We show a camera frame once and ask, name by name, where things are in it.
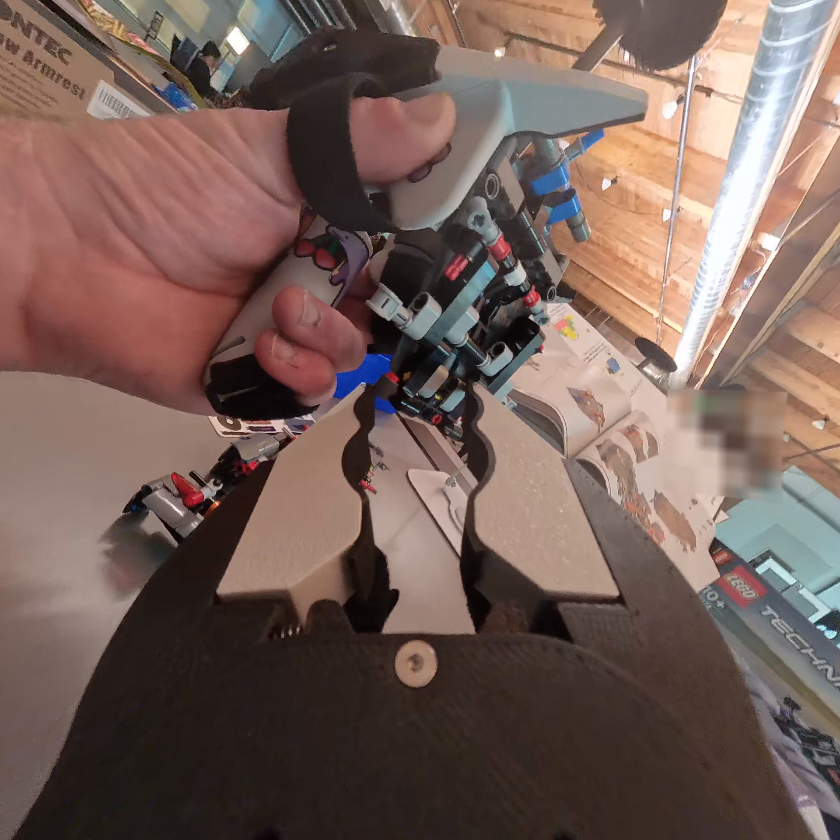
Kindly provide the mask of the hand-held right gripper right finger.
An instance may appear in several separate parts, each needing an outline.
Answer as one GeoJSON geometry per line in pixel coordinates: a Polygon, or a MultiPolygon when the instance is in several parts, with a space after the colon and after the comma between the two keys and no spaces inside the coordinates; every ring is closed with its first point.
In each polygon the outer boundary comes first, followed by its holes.
{"type": "Polygon", "coordinates": [[[618,602],[562,454],[482,385],[467,391],[464,444],[476,480],[460,550],[469,608],[618,602]]]}

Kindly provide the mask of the brown cardboard box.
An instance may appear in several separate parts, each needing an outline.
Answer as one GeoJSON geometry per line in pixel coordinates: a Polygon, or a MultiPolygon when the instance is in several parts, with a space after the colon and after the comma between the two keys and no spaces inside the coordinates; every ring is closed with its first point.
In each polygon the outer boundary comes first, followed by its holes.
{"type": "Polygon", "coordinates": [[[133,119],[173,108],[40,2],[1,2],[3,117],[133,119]]]}

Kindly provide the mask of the lego car model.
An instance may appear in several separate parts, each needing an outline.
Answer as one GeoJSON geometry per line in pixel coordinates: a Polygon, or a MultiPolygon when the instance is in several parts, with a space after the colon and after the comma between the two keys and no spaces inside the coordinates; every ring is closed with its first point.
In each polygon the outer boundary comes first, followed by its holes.
{"type": "Polygon", "coordinates": [[[143,484],[122,515],[138,518],[151,513],[180,543],[260,465],[274,460],[296,438],[286,429],[241,437],[226,447],[205,475],[194,470],[185,475],[171,472],[143,484]]]}

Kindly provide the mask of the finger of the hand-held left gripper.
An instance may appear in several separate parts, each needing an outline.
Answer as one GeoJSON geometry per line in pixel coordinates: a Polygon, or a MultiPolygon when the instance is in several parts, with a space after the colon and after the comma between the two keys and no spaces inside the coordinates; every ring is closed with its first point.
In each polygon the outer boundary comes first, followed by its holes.
{"type": "Polygon", "coordinates": [[[438,79],[396,93],[409,102],[445,92],[456,107],[448,154],[390,185],[392,224],[439,229],[473,193],[500,145],[518,134],[548,138],[642,121],[646,91],[588,71],[499,58],[454,46],[435,61],[438,79]]]}

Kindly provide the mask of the pile of loose lego pieces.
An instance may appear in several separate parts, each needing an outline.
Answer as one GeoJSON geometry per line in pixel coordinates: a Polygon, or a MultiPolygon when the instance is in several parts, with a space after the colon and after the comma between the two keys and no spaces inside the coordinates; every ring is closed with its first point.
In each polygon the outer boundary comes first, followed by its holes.
{"type": "Polygon", "coordinates": [[[385,460],[385,453],[382,447],[373,442],[369,442],[369,450],[371,455],[370,465],[360,481],[360,488],[370,492],[373,495],[377,494],[375,487],[375,478],[390,470],[385,460]]]}

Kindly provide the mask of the small blue parts bin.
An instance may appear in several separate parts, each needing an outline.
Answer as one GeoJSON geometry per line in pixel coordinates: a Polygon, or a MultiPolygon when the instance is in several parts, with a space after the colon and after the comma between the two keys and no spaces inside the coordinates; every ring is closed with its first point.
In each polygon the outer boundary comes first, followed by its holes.
{"type": "Polygon", "coordinates": [[[390,354],[368,353],[357,369],[338,374],[332,407],[337,407],[358,387],[372,385],[375,390],[376,411],[395,415],[397,409],[392,404],[392,397],[396,393],[397,377],[392,370],[392,363],[393,357],[390,354]]]}

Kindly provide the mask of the lego set box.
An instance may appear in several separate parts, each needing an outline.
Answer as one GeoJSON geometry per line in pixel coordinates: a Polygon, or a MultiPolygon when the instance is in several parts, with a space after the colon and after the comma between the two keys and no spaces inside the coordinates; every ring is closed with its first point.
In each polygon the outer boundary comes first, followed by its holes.
{"type": "Polygon", "coordinates": [[[838,648],[719,539],[700,592],[740,667],[764,737],[818,838],[838,838],[838,648]]]}

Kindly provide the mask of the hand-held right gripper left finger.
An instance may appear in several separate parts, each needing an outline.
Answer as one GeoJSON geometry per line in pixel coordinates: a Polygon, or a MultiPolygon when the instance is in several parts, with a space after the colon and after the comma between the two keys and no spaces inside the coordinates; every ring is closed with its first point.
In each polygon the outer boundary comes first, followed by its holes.
{"type": "Polygon", "coordinates": [[[367,601],[376,546],[362,481],[371,467],[375,390],[360,385],[276,457],[227,569],[221,601],[367,601]]]}

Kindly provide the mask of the white booklet stand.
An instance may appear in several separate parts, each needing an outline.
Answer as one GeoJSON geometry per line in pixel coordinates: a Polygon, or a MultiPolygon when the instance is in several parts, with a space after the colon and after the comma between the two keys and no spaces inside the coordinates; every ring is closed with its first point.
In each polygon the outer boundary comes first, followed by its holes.
{"type": "Polygon", "coordinates": [[[455,477],[441,471],[409,469],[406,477],[439,531],[443,533],[453,551],[460,555],[468,494],[455,477]]]}

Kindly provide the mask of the large black fuzzy disc pole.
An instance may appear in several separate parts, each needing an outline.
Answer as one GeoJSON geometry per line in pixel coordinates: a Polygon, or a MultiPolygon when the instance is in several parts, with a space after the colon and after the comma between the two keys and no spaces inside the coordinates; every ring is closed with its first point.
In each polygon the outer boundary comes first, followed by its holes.
{"type": "Polygon", "coordinates": [[[716,30],[726,1],[594,1],[601,33],[575,61],[592,71],[620,46],[636,66],[666,70],[686,63],[716,30]]]}

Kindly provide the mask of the lego sticker sheet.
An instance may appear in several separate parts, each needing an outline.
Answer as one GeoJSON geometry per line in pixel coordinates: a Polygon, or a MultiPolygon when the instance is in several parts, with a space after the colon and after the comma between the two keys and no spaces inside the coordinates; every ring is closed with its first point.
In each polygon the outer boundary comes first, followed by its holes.
{"type": "Polygon", "coordinates": [[[296,437],[314,425],[313,415],[295,416],[268,421],[243,421],[229,416],[211,415],[206,418],[214,432],[222,438],[244,438],[253,434],[296,437]]]}

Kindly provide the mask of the silver ventilation duct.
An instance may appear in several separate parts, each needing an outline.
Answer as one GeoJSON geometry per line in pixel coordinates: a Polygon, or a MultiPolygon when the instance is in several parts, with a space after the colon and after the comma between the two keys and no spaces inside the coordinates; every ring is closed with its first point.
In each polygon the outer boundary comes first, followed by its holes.
{"type": "Polygon", "coordinates": [[[669,387],[688,384],[838,32],[838,1],[772,1],[713,208],[669,387]]]}

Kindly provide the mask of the lego instruction booklet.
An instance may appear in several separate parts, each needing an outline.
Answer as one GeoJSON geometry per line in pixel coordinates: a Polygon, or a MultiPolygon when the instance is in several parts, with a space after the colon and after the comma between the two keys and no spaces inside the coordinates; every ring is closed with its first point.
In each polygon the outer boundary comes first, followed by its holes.
{"type": "Polygon", "coordinates": [[[520,414],[551,434],[673,561],[711,546],[715,528],[698,497],[667,475],[660,435],[624,396],[557,380],[511,392],[520,414]]]}

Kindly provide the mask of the grey black lego assembly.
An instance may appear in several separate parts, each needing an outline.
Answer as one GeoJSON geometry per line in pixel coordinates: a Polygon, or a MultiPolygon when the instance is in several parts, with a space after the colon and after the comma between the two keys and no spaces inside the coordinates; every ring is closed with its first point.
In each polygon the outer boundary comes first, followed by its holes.
{"type": "Polygon", "coordinates": [[[543,347],[548,305],[574,297],[552,227],[566,225],[577,244],[592,236],[571,163],[604,135],[504,139],[444,222],[429,235],[398,235],[377,256],[368,306],[391,333],[382,396],[397,412],[456,441],[469,384],[506,398],[513,374],[543,347]]]}

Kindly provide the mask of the small black fuzzy disc pole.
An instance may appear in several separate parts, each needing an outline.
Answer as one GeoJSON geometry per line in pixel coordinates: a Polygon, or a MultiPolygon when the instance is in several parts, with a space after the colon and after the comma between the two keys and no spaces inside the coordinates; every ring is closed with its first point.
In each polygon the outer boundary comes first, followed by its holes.
{"type": "Polygon", "coordinates": [[[675,360],[650,339],[637,337],[634,346],[643,357],[641,363],[637,365],[641,372],[658,371],[663,375],[671,375],[677,371],[675,360]]]}

